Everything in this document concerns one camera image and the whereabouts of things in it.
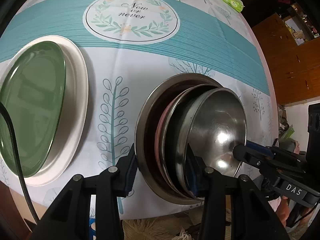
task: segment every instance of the wall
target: wall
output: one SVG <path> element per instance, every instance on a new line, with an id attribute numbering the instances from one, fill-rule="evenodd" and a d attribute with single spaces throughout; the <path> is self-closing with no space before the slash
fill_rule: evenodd
<path id="1" fill-rule="evenodd" d="M 294 129 L 291 138 L 300 143 L 301 151 L 306 151 L 308 146 L 308 107 L 309 105 L 316 103 L 320 103 L 320 100 L 285 108 L 288 124 L 292 124 Z"/>

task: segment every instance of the green package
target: green package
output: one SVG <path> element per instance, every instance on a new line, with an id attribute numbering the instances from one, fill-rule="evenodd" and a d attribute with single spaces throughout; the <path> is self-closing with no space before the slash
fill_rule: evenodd
<path id="1" fill-rule="evenodd" d="M 241 0 L 223 0 L 225 3 L 230 5 L 233 9 L 235 9 L 237 12 L 241 12 L 243 9 L 243 3 Z"/>

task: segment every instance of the green plate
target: green plate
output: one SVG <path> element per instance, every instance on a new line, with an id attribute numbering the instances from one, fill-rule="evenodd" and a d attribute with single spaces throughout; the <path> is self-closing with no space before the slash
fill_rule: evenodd
<path id="1" fill-rule="evenodd" d="M 14 63 L 0 90 L 13 122 L 24 177 L 36 174 L 54 139 L 66 84 L 61 48 L 44 41 L 27 49 Z M 17 174 L 7 125 L 0 116 L 0 153 Z"/>

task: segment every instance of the stainless steel bowl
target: stainless steel bowl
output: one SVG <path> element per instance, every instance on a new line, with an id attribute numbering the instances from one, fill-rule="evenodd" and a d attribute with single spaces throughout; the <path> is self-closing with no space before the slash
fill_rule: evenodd
<path id="1" fill-rule="evenodd" d="M 196 73 L 183 73 L 173 76 L 153 90 L 145 101 L 136 125 L 134 146 L 138 166 L 149 187 L 162 199 L 175 204 L 194 204 L 198 200 L 179 196 L 162 177 L 155 158 L 155 132 L 161 114 L 167 105 L 184 90 L 200 85 L 221 85 L 215 80 Z"/>
<path id="2" fill-rule="evenodd" d="M 199 96 L 184 117 L 176 144 L 176 172 L 180 185 L 193 195 L 185 183 L 187 143 L 194 155 L 223 175 L 236 176 L 241 162 L 233 148 L 245 144 L 247 124 L 238 96 L 227 88 L 217 88 Z"/>
<path id="3" fill-rule="evenodd" d="M 175 170 L 175 150 L 183 117 L 187 110 L 204 92 L 217 88 L 215 85 L 201 84 L 191 87 L 175 98 L 164 119 L 159 138 L 159 157 L 161 171 L 174 191 L 192 197 L 180 185 Z"/>

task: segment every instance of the plate rim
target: plate rim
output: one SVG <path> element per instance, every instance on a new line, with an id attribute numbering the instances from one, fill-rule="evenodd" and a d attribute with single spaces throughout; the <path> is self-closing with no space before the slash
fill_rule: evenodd
<path id="1" fill-rule="evenodd" d="M 73 41 L 69 40 L 66 37 L 63 36 L 59 36 L 59 35 L 46 35 L 46 36 L 42 36 L 39 37 L 35 40 L 30 41 L 28 44 L 26 44 L 25 46 L 23 46 L 16 54 L 15 56 L 10 60 L 10 62 L 7 65 L 7 69 L 3 72 L 2 77 L 0 78 L 0 87 L 2 87 L 3 85 L 3 81 L 4 78 L 7 76 L 8 72 L 10 71 L 10 69 L 12 68 L 13 64 L 15 63 L 15 61 L 17 60 L 17 58 L 29 47 L 33 46 L 34 44 L 40 43 L 42 41 L 52 41 L 55 42 L 56 44 L 59 45 L 59 47 L 61 48 L 62 52 L 65 53 L 66 47 L 68 47 L 68 49 L 72 48 L 74 51 L 74 54 L 77 54 L 77 60 L 79 62 L 81 62 L 80 64 L 77 64 L 77 66 L 74 66 L 74 64 L 71 63 L 71 67 L 72 69 L 75 68 L 80 68 L 82 67 L 83 70 L 83 79 L 82 81 L 84 81 L 84 83 L 81 83 L 81 86 L 79 85 L 76 91 L 78 92 L 79 90 L 82 90 L 81 95 L 82 96 L 82 107 L 79 110 L 79 116 L 80 116 L 80 120 L 77 119 L 77 122 L 75 124 L 75 128 L 71 131 L 70 133 L 70 137 L 72 137 L 72 140 L 69 139 L 67 140 L 67 143 L 64 145 L 63 150 L 60 152 L 59 156 L 57 157 L 57 160 L 55 161 L 55 163 L 58 162 L 58 159 L 60 159 L 59 164 L 56 164 L 57 167 L 59 167 L 59 171 L 55 171 L 53 172 L 53 167 L 49 167 L 46 171 L 44 171 L 41 175 L 35 174 L 31 177 L 27 177 L 24 178 L 26 184 L 30 185 L 30 186 L 34 186 L 34 187 L 40 187 L 40 186 L 45 186 L 51 182 L 53 182 L 55 179 L 57 179 L 65 170 L 66 168 L 69 166 L 69 164 L 71 163 L 76 150 L 78 148 L 81 136 L 82 136 L 82 132 L 83 132 L 83 128 L 84 128 L 84 123 L 85 123 L 85 119 L 86 119 L 86 114 L 87 114 L 87 107 L 88 107 L 88 97 L 89 97 L 89 81 L 88 81 L 88 72 L 87 72 L 87 66 L 84 60 L 84 57 L 80 51 L 80 49 L 78 48 L 78 46 L 76 46 L 76 44 L 73 43 Z M 66 148 L 68 148 L 69 143 L 73 142 L 73 146 L 71 147 L 71 150 L 68 149 L 66 150 Z"/>

